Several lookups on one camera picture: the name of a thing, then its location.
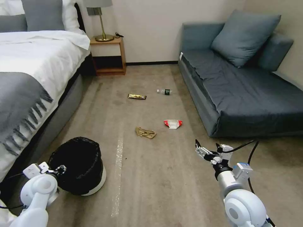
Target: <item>trash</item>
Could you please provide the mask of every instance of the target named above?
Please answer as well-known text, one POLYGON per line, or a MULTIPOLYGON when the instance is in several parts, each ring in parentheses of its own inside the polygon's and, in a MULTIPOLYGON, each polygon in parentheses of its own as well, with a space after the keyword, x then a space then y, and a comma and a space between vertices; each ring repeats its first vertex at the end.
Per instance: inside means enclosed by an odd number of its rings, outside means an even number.
POLYGON ((177 129, 183 124, 183 122, 181 120, 165 120, 164 124, 170 129, 177 129))
POLYGON ((163 95, 170 95, 171 94, 171 90, 170 89, 158 89, 157 93, 161 93, 163 95))
POLYGON ((146 130, 146 129, 142 129, 141 127, 136 127, 136 133, 137 133, 137 136, 140 136, 140 137, 146 137, 146 138, 149 138, 149 139, 152 139, 154 138, 157 133, 152 131, 152 130, 146 130))
POLYGON ((133 95, 133 94, 128 94, 128 98, 133 98, 133 99, 146 99, 146 96, 142 95, 133 95))

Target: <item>tan cloth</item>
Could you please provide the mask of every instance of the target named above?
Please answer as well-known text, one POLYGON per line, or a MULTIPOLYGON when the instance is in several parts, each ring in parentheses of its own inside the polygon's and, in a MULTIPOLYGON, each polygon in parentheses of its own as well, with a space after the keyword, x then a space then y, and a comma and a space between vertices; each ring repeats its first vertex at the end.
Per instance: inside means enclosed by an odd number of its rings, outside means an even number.
POLYGON ((149 139, 152 139, 154 138, 157 133, 152 131, 152 130, 146 130, 146 129, 142 129, 141 127, 136 127, 136 133, 137 133, 137 136, 140 136, 140 137, 146 137, 146 138, 149 138, 149 139))

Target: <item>bed frame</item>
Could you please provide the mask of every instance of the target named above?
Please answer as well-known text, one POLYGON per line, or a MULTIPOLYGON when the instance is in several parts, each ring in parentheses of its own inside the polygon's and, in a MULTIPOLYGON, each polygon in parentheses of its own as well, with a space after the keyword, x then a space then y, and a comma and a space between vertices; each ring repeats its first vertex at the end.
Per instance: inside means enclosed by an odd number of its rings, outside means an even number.
MULTIPOLYGON (((82 15, 77 3, 75 4, 75 8, 77 9, 80 29, 85 31, 82 15)), ((4 180, 10 176, 22 173, 22 170, 27 166, 37 162, 42 153, 57 137, 80 104, 82 98, 82 76, 85 75, 95 75, 91 54, 85 58, 76 73, 68 81, 65 91, 59 99, 57 109, 33 136, 21 155, 16 159, 4 180)), ((16 198, 16 196, 13 197, 13 195, 20 190, 23 181, 24 177, 17 176, 7 181, 5 183, 5 188, 3 186, 0 188, 0 199, 5 202, 7 206, 14 206, 20 203, 19 198, 16 198)))

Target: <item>bottle label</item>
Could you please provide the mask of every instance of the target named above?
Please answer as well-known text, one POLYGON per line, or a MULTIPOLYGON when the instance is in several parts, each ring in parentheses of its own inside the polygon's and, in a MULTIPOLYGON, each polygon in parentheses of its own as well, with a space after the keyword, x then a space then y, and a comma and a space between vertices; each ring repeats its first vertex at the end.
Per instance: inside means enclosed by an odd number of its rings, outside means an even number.
POLYGON ((170 89, 165 89, 164 94, 165 94, 165 95, 169 95, 169 92, 170 92, 170 89))

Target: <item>gray pillow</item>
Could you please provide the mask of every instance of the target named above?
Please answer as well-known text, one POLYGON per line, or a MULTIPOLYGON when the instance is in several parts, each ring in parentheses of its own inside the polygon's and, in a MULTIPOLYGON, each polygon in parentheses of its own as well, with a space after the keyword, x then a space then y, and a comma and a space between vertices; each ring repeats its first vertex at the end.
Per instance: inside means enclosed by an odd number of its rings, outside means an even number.
POLYGON ((64 30, 62 0, 22 0, 28 31, 64 30))
POLYGON ((0 16, 0 32, 26 32, 25 15, 0 16))
POLYGON ((272 34, 281 15, 233 11, 211 48, 241 68, 272 34))

